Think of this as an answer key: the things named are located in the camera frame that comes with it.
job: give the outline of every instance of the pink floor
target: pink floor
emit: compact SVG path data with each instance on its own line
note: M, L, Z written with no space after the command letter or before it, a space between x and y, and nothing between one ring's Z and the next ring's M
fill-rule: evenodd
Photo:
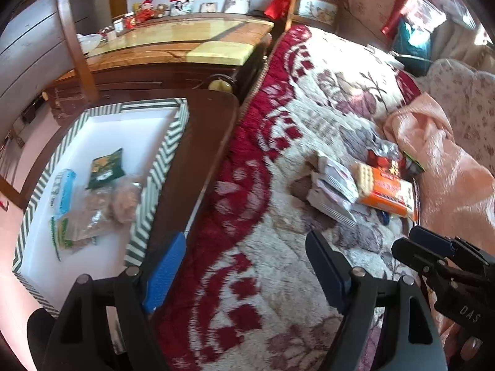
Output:
M14 187L22 188L36 157L57 131L58 125L50 107L41 107L34 121L22 132L26 141L17 168ZM0 209L0 331L7 343L28 371L36 371L29 352L26 323L30 314L40 307L12 273L12 261L22 211L10 205L7 212Z

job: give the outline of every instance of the green and white striped edge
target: green and white striped edge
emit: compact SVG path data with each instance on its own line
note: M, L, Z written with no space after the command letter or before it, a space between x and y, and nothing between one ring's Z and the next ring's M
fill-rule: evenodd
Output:
M45 169L36 184L33 195L29 200L26 212L24 213L21 230L19 231L15 246L14 262L12 264L12 270L20 282L49 313L57 315L58 311L51 306L51 304L46 301L46 299L43 298L43 296L39 294L21 274L19 274L19 270L22 265L22 257L29 233L29 226L33 220L34 212L36 211L41 195L43 194L56 164L89 117L112 115L123 112L151 111L172 107L177 107L178 110L175 113L172 124L170 124L170 127L167 130L146 178L146 185L141 192L141 203L136 209L136 221L131 225L131 240L127 245L124 257L125 266L140 265L144 259L148 246L149 232L153 223L153 217L157 208L161 188L167 178L172 159L179 146L182 134L184 134L187 120L189 119L187 100L185 98L142 100L139 102L117 103L87 109L74 122L53 155L51 155L50 161L45 166Z

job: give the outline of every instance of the screw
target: screw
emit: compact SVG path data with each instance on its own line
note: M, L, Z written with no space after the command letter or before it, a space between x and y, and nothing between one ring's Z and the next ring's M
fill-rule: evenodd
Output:
M412 286L414 284L414 277L412 276L409 276L409 275L404 275L402 277L402 281L405 283L405 284L408 284L409 286Z
M363 267L353 267L352 274L357 277L363 277L366 274L366 270Z
M85 284L89 279L90 279L90 276L88 274L82 274L82 275L79 275L77 277L76 281L79 284Z
M135 267L135 266L128 267L125 270L125 273L126 273L127 276L136 276L139 273L139 268L138 267Z

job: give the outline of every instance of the pink satin cloth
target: pink satin cloth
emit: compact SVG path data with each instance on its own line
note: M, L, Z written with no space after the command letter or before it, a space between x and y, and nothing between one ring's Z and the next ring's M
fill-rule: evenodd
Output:
M419 177L421 225L495 255L495 179L455 144L441 106L423 93L393 112L384 132L425 169ZM436 297L429 293L432 304ZM445 342L452 321L435 311L433 316Z

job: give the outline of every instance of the red and white blanket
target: red and white blanket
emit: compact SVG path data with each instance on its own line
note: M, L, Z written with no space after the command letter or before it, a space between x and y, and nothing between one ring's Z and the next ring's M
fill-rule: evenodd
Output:
M306 256L312 228L376 277L410 272L390 252L402 236L399 218L385 227L375 210L356 207L350 230L297 192L314 150L345 166L365 161L380 125L403 104L393 69L366 48L305 26L283 36L235 129L195 244L154 315L172 369L318 368L341 316ZM360 369L370 367L379 334L377 312Z

